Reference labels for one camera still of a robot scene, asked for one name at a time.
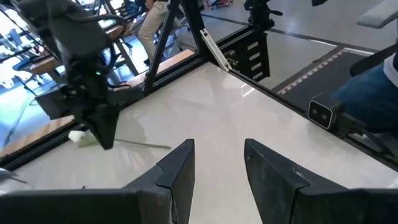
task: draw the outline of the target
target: white table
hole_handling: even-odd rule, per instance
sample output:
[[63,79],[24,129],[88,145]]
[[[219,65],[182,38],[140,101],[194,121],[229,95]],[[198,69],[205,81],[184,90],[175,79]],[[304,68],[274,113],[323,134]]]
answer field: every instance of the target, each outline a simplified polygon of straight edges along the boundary
[[[172,147],[195,139],[191,224],[261,223],[244,166],[246,138],[348,188],[398,186],[398,173],[210,63],[125,109],[116,136]],[[116,188],[168,152],[122,143],[108,151],[79,149],[67,142],[17,172],[30,183],[26,189]]]

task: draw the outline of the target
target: shoe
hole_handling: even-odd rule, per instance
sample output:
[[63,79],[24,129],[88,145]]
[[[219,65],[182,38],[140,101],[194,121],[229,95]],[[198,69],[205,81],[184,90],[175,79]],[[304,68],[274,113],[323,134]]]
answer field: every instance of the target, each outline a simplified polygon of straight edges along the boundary
[[149,66],[149,65],[150,65],[149,59],[145,60],[145,61],[144,61],[144,64],[146,64],[147,66]]

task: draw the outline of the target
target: person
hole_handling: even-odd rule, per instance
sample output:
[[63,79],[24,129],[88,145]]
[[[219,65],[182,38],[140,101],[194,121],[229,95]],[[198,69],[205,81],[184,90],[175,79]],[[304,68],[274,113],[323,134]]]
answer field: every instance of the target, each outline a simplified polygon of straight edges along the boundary
[[167,13],[167,0],[146,0],[146,13],[131,24],[128,32],[137,37],[148,55],[144,61],[149,65],[155,55],[154,34],[163,23]]
[[332,97],[368,131],[398,136],[398,54],[351,78]]

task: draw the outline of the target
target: desk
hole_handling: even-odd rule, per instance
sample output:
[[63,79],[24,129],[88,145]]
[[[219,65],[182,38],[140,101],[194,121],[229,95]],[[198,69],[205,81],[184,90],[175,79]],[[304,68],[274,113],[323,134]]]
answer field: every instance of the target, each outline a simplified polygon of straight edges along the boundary
[[[109,37],[111,39],[115,39],[121,32],[121,29],[122,29],[121,26],[115,26],[115,27],[112,27],[112,28],[106,30],[106,33],[109,35]],[[116,46],[118,46],[120,53],[124,57],[125,63],[129,67],[130,71],[134,75],[137,75],[138,72],[137,72],[134,64],[132,63],[131,59],[129,58],[128,53],[125,51],[120,40],[116,39],[114,42],[115,42]],[[43,61],[37,62],[37,63],[33,64],[32,66],[30,66],[30,72],[33,74],[37,74],[37,75],[41,75],[41,74],[47,72],[50,74],[50,76],[53,79],[55,79],[56,82],[58,82],[58,81],[60,81],[59,74],[56,74],[53,71],[55,70],[55,68],[57,68],[58,66],[61,66],[61,65],[62,64],[58,60],[56,60],[54,57],[49,57]]]
[[[172,148],[195,139],[190,224],[261,223],[246,177],[246,138],[348,188],[398,186],[392,169],[211,63],[122,111],[116,136]],[[16,172],[29,182],[25,189],[119,188],[168,153],[120,142],[79,149],[69,141]],[[24,187],[8,181],[0,190]]]
[[[176,63],[181,62],[182,60],[188,58],[191,55],[193,55],[192,51],[184,50],[183,52],[175,55],[174,57],[167,59],[166,61],[162,62],[159,65],[158,73],[165,70],[166,68],[171,67],[172,65],[175,65]],[[137,83],[136,85],[138,85],[141,82],[143,82],[144,79],[145,79],[145,75],[142,73],[142,74],[132,78],[131,80],[129,80],[128,84],[135,86],[134,83]],[[53,131],[57,130],[58,128],[61,128],[62,126],[66,125],[72,121],[73,121],[72,116],[53,120],[49,124],[44,126],[42,129],[40,129],[39,131],[36,131],[36,132],[18,140],[18,142],[14,143],[14,144],[10,144],[10,145],[6,146],[2,151],[0,151],[0,157],[7,155],[7,154],[11,154],[13,152],[16,152],[16,151],[22,149],[24,146],[27,146],[30,143],[39,140],[40,138],[52,133]]]

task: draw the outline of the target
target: khaki pants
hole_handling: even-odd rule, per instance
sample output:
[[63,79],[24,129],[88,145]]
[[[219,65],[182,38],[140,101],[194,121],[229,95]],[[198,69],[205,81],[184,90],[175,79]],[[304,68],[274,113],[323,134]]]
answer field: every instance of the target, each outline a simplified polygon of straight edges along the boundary
[[154,34],[163,23],[167,13],[167,2],[154,2],[152,9],[145,16],[141,16],[130,27],[147,52],[151,62],[155,55]]

